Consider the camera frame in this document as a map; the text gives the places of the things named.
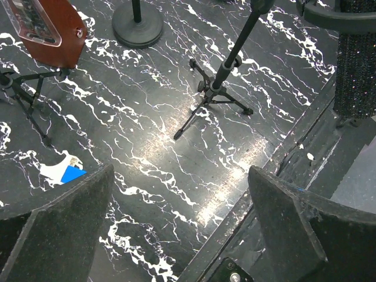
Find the white and blue block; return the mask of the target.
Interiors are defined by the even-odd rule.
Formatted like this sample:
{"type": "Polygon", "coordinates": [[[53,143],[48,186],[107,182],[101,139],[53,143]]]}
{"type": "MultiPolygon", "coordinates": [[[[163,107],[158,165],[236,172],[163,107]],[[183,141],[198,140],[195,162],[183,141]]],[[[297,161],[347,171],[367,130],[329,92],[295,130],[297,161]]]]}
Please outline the white and blue block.
{"type": "Polygon", "coordinates": [[[61,162],[52,166],[45,164],[40,166],[40,174],[47,178],[50,185],[69,183],[87,174],[87,171],[83,169],[82,161],[77,156],[70,154],[67,150],[63,150],[62,153],[65,157],[61,162]]]}

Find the brown wooden metronome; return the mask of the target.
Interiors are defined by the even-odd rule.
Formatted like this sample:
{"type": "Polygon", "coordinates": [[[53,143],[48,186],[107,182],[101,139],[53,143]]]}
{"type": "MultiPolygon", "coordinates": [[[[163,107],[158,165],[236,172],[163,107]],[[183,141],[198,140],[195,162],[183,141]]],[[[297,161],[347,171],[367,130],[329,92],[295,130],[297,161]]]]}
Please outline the brown wooden metronome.
{"type": "Polygon", "coordinates": [[[69,1],[1,3],[32,58],[56,68],[75,68],[88,32],[69,1]]]}

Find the small black tripod stand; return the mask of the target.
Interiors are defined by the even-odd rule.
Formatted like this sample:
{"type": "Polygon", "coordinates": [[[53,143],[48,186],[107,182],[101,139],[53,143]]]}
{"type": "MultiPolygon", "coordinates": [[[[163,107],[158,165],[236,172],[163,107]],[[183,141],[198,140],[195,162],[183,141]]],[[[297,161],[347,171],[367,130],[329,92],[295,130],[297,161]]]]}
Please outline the small black tripod stand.
{"type": "Polygon", "coordinates": [[[233,69],[238,68],[243,63],[239,52],[243,47],[246,39],[249,37],[255,24],[257,23],[261,15],[265,15],[273,7],[273,0],[259,0],[251,1],[251,14],[249,15],[243,29],[240,32],[232,50],[225,61],[223,61],[215,75],[215,77],[209,77],[205,71],[197,64],[196,60],[189,60],[189,65],[192,69],[195,69],[202,75],[201,80],[197,86],[197,91],[203,93],[203,100],[199,103],[197,108],[192,112],[191,116],[184,123],[184,125],[173,136],[174,140],[178,140],[180,136],[187,130],[190,122],[194,118],[197,111],[206,105],[210,104],[235,104],[243,110],[245,115],[252,115],[253,109],[244,106],[237,99],[227,93],[227,89],[223,86],[223,82],[228,78],[233,69]]]}

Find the round base microphone stand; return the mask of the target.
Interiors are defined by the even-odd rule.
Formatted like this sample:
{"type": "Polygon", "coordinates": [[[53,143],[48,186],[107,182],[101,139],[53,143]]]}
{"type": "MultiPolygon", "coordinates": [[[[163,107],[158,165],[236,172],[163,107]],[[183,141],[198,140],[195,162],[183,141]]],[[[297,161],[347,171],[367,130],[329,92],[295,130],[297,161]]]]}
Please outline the round base microphone stand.
{"type": "Polygon", "coordinates": [[[112,16],[113,34],[117,41],[129,48],[148,48],[163,34],[163,15],[145,1],[122,3],[112,16]]]}

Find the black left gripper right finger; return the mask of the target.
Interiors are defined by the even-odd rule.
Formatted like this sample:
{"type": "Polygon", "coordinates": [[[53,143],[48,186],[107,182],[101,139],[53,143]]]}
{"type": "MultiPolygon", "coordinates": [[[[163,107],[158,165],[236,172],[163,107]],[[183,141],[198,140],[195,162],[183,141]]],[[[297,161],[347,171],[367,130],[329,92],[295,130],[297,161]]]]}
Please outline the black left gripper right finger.
{"type": "Polygon", "coordinates": [[[277,281],[375,281],[375,214],[252,166],[248,183],[277,281]]]}

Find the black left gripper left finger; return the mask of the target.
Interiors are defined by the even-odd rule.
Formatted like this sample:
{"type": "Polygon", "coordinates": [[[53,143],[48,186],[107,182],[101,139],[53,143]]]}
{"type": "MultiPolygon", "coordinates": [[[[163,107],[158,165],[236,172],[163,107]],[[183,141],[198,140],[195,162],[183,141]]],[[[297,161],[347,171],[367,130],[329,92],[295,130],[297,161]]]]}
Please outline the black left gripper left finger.
{"type": "Polygon", "coordinates": [[[1,281],[86,281],[113,184],[104,164],[1,207],[1,281]]]}

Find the tall black tripod stand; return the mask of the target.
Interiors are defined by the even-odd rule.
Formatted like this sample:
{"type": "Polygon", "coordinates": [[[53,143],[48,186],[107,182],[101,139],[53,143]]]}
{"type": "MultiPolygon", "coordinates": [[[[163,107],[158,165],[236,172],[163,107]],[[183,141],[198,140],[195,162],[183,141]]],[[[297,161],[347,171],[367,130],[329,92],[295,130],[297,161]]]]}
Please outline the tall black tripod stand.
{"type": "Polygon", "coordinates": [[[26,114],[26,117],[34,125],[36,131],[42,138],[43,143],[47,147],[51,147],[51,139],[42,131],[35,119],[32,117],[34,107],[41,95],[44,79],[58,76],[65,79],[69,74],[70,70],[68,68],[62,68],[54,72],[33,73],[29,75],[19,75],[12,69],[1,69],[1,90],[5,93],[12,94],[11,98],[15,100],[22,108],[24,114],[26,114]],[[29,94],[22,87],[23,83],[30,80],[38,81],[36,92],[33,95],[29,94]]]}

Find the black glitter microphone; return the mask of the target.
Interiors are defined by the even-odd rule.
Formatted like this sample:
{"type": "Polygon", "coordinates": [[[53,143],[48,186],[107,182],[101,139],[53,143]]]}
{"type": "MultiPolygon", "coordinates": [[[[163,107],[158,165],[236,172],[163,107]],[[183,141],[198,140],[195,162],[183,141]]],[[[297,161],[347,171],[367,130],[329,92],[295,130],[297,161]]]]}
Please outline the black glitter microphone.
{"type": "Polygon", "coordinates": [[[309,23],[337,31],[334,111],[344,119],[375,115],[375,1],[335,1],[334,10],[316,1],[297,1],[309,23]]]}

